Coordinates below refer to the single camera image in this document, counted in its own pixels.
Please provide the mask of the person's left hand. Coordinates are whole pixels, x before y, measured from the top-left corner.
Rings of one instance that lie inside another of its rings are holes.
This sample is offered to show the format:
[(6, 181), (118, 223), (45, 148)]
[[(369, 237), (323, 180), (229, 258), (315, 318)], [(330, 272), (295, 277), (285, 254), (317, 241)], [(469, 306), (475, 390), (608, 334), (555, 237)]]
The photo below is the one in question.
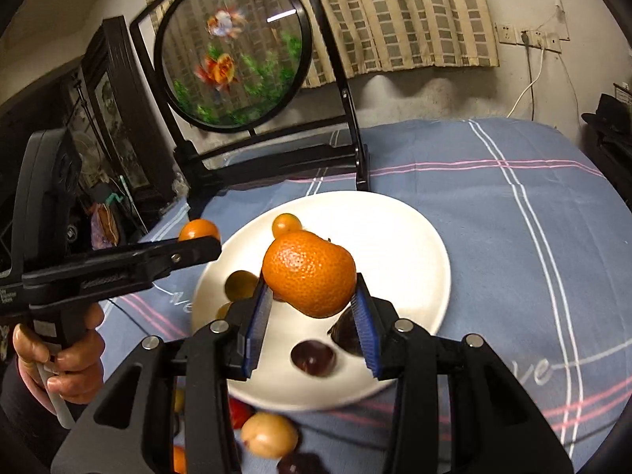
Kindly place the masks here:
[(13, 347), (17, 354), (17, 369), (30, 394), (50, 413), (55, 413), (48, 392), (57, 394), (68, 403), (88, 404), (103, 386), (101, 356), (105, 342), (96, 330), (104, 320), (104, 311), (93, 303), (85, 314), (86, 334), (69, 349), (55, 353), (56, 373), (42, 381), (38, 365), (50, 361), (50, 352), (42, 340), (23, 324), (13, 332)]

